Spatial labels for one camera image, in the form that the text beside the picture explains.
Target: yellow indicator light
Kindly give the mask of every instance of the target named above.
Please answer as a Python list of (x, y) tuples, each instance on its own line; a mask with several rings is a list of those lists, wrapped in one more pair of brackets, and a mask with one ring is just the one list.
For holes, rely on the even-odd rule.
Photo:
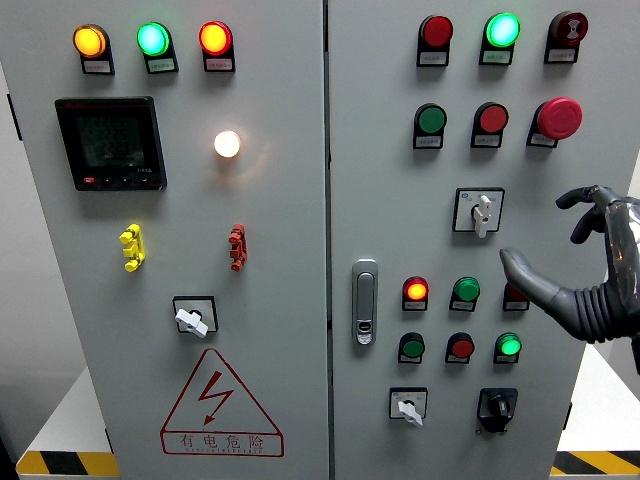
[(231, 30), (222, 22), (205, 23), (200, 29), (200, 46), (210, 55), (222, 55), (231, 42)]
[(235, 157), (240, 151), (240, 137), (236, 132), (225, 130), (216, 135), (213, 147), (221, 157)]
[(421, 283), (414, 283), (407, 290), (407, 296), (411, 300), (422, 300), (427, 295), (427, 287)]
[(73, 33), (73, 45), (83, 57), (96, 58), (107, 49), (107, 39), (97, 25), (81, 25)]

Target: digital power meter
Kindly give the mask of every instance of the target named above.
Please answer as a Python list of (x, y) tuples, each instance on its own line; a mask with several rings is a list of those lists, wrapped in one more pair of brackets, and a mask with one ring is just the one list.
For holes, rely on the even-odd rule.
[(167, 186), (153, 98), (62, 98), (55, 106), (77, 190)]

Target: red terminal connector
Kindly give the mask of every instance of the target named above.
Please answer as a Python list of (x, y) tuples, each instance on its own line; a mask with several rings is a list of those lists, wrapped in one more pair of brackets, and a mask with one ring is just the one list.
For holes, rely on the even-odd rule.
[(231, 245), (231, 251), (229, 256), (233, 258), (231, 264), (231, 270), (239, 272), (244, 264), (247, 262), (247, 240), (244, 236), (244, 225), (236, 223), (229, 235), (229, 244)]

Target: warning sign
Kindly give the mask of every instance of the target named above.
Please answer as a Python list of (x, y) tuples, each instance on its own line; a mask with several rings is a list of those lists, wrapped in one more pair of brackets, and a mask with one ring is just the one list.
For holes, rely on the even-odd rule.
[(160, 431), (169, 455), (284, 456), (284, 437), (220, 352), (204, 351)]

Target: gray metal panel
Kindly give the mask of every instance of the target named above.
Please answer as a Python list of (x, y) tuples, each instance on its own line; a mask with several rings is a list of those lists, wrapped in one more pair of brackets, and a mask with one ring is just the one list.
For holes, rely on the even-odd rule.
[[(633, 1), (504, 2), (443, 0), (364, 5), (334, 0), (329, 9), (333, 251), (335, 468), (337, 479), (544, 479), (569, 406), (583, 345), (539, 309), (501, 311), (504, 275), (498, 249), (516, 246), (541, 271), (571, 287), (597, 284), (605, 270), (602, 238), (574, 246), (569, 235), (586, 211), (562, 212), (570, 188), (602, 183), (627, 191), (640, 140), (640, 75)], [(590, 22), (575, 65), (543, 65), (547, 28), (564, 10)], [(512, 11), (522, 22), (509, 67), (479, 67), (486, 20)], [(420, 22), (448, 16), (450, 65), (416, 69)], [(580, 102), (584, 121), (555, 150), (527, 148), (532, 116), (544, 101)], [(484, 102), (510, 114), (502, 148), (471, 150), (473, 115)], [(444, 148), (412, 149), (413, 117), (428, 102), (447, 112)], [(451, 231), (458, 187), (504, 187), (500, 231), (480, 240)], [(375, 345), (351, 340), (351, 266), (379, 266)], [(401, 311), (405, 279), (424, 276), (429, 309)], [(454, 282), (475, 276), (474, 313), (448, 310)], [(423, 335), (421, 365), (396, 361), (398, 341)], [(469, 365), (444, 363), (447, 339), (469, 333)], [(493, 365), (496, 337), (517, 332), (516, 365)], [(390, 387), (426, 386), (423, 429), (387, 416)], [(508, 433), (476, 435), (480, 389), (519, 392)]]
[[(203, 72), (210, 20), (234, 34), (234, 75)], [(135, 39), (148, 21), (170, 30), (178, 74), (146, 73)], [(115, 77), (81, 73), (84, 23), (110, 36)], [(328, 476), (322, 40), (320, 1), (3, 2), (0, 57), (123, 478)], [(75, 191), (54, 100), (135, 95), (155, 99), (167, 190)], [(243, 142), (232, 161), (213, 152), (225, 129)], [(118, 242), (131, 222), (148, 252), (133, 274)], [(239, 273), (235, 223), (249, 250)], [(214, 295), (219, 332), (179, 335), (175, 295)], [(163, 453), (160, 429), (206, 348), (282, 431), (283, 458)], [(227, 420), (246, 414), (232, 402)]]

